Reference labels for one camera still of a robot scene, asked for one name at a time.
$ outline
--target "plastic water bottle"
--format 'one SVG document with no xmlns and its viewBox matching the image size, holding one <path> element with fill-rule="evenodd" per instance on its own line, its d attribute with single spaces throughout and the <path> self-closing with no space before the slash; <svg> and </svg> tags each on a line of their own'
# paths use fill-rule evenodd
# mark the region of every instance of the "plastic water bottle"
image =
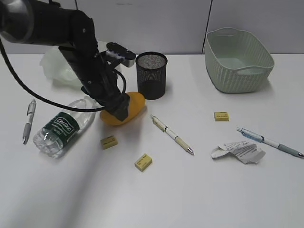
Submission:
<svg viewBox="0 0 304 228">
<path fill-rule="evenodd" d="M 88 96 L 70 103 L 69 107 L 91 109 L 96 101 Z M 65 153 L 64 148 L 76 133 L 90 124 L 95 113 L 80 113 L 63 109 L 34 136 L 34 144 L 52 158 Z"/>
</svg>

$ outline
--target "eraser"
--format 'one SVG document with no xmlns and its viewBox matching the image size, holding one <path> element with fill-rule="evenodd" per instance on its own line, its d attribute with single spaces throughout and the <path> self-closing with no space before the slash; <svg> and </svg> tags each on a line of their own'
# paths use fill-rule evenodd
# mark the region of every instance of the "eraser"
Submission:
<svg viewBox="0 0 304 228">
<path fill-rule="evenodd" d="M 152 158 L 149 155 L 144 154 L 140 159 L 135 162 L 136 168 L 140 171 L 144 171 L 152 163 Z"/>
<path fill-rule="evenodd" d="M 226 112 L 215 112 L 214 119 L 215 121 L 229 121 L 229 115 Z"/>
<path fill-rule="evenodd" d="M 103 146 L 104 150 L 118 144 L 118 141 L 116 140 L 116 138 L 113 135 L 100 140 L 100 142 L 101 142 L 101 145 Z"/>
</svg>

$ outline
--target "crumpled paper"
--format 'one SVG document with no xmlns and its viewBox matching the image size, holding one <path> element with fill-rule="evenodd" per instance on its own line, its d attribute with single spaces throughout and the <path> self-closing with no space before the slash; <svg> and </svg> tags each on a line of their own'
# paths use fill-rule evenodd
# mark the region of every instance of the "crumpled paper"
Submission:
<svg viewBox="0 0 304 228">
<path fill-rule="evenodd" d="M 255 143 L 241 141 L 219 145 L 217 148 L 212 150 L 211 157 L 216 159 L 228 153 L 233 154 L 244 164 L 258 163 L 266 154 L 265 151 L 257 147 Z"/>
</svg>

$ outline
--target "basket handle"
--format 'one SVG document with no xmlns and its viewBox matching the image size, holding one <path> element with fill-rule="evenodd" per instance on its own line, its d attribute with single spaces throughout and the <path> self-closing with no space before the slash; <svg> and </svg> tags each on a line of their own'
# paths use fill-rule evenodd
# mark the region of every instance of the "basket handle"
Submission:
<svg viewBox="0 0 304 228">
<path fill-rule="evenodd" d="M 217 37 L 236 36 L 240 30 L 232 27 L 224 27 L 213 31 L 213 34 Z"/>
<path fill-rule="evenodd" d="M 251 73 L 251 74 L 248 74 L 248 73 L 244 72 L 245 70 L 249 70 L 249 69 L 256 69 L 257 71 L 256 71 L 256 73 Z M 242 69 L 236 70 L 236 74 L 238 76 L 262 75 L 266 71 L 267 71 L 267 68 L 265 68 L 265 67 L 261 67 L 261 66 L 247 66 L 247 67 L 244 67 Z"/>
</svg>

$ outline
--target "silver pen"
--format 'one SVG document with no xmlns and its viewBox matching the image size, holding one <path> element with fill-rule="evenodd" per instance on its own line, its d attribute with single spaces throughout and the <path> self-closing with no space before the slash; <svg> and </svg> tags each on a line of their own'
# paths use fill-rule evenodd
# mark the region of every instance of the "silver pen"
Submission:
<svg viewBox="0 0 304 228">
<path fill-rule="evenodd" d="M 293 155 L 295 157 L 304 158 L 304 154 L 300 153 L 299 151 L 291 149 L 288 146 L 285 146 L 283 144 L 280 144 L 280 143 L 277 143 L 275 141 L 272 141 L 272 140 L 270 140 L 268 138 L 265 138 L 265 137 L 263 137 L 261 135 L 253 133 L 253 132 L 251 132 L 249 130 L 237 127 L 237 131 L 241 132 L 243 136 L 245 136 L 245 137 L 247 137 L 249 139 L 255 140 L 255 141 L 259 142 L 259 143 L 265 143 L 265 144 L 267 144 L 269 146 L 273 146 L 273 147 L 275 147 L 275 148 L 277 148 L 277 149 L 279 149 L 281 151 L 284 151 L 284 152 L 286 152 L 288 154 L 291 154 L 291 155 Z"/>
<path fill-rule="evenodd" d="M 191 155 L 194 155 L 193 150 L 175 134 L 169 127 L 167 127 L 162 121 L 160 121 L 155 115 L 150 116 L 153 120 L 153 123 L 161 129 L 163 132 L 166 132 L 178 145 L 180 145 L 186 152 Z"/>
<path fill-rule="evenodd" d="M 29 134 L 30 134 L 30 130 L 32 128 L 32 123 L 33 123 L 33 119 L 34 119 L 35 109 L 36 109 L 36 100 L 33 99 L 29 103 L 29 106 L 28 106 L 27 116 L 29 118 L 28 118 L 28 122 L 24 126 L 24 131 L 23 131 L 23 136 L 22 136 L 22 142 L 23 142 L 23 144 L 27 144 L 27 142 L 29 140 Z"/>
</svg>

